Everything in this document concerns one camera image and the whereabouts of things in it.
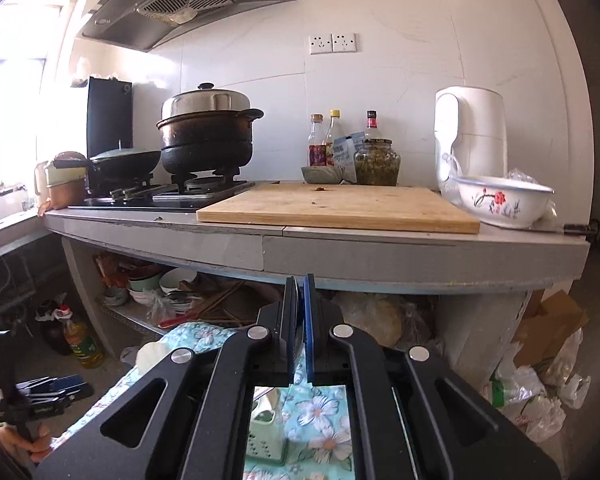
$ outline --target pan handle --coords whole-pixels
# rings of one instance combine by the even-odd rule
[[[79,160],[76,158],[57,158],[54,160],[56,170],[68,170],[70,168],[88,168],[91,163],[88,160]]]
[[[241,111],[240,115],[247,117],[251,121],[255,121],[256,119],[263,118],[264,112],[257,108],[247,108],[246,110]]]

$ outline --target glass bottle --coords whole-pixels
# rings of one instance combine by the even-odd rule
[[[96,341],[89,334],[87,325],[74,318],[74,313],[65,305],[54,310],[54,316],[62,322],[64,338],[69,343],[71,350],[85,368],[97,368],[104,359]]]
[[[322,129],[322,114],[311,116],[311,133],[309,134],[309,166],[326,166],[326,146],[324,144],[324,130]]]
[[[354,157],[356,181],[365,186],[396,186],[400,155],[389,139],[365,139]]]
[[[329,125],[327,136],[324,138],[327,166],[333,166],[333,141],[344,136],[342,125],[340,124],[340,110],[330,110],[330,116],[331,124]]]
[[[375,110],[366,111],[365,139],[380,139],[382,135],[378,130],[378,115]]]

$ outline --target cooking oil bottle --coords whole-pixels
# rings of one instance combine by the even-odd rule
[[[87,325],[74,318],[74,313],[64,303],[54,310],[56,319],[62,322],[64,338],[85,368],[97,368],[104,359],[95,339],[89,334]]]

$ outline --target window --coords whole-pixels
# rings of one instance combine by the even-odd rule
[[[49,0],[0,6],[0,182],[8,186],[28,183],[36,162],[38,98],[61,10]]]

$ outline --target wooden cutting board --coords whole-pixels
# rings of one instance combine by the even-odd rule
[[[199,209],[201,222],[476,234],[480,222],[421,187],[259,184]]]

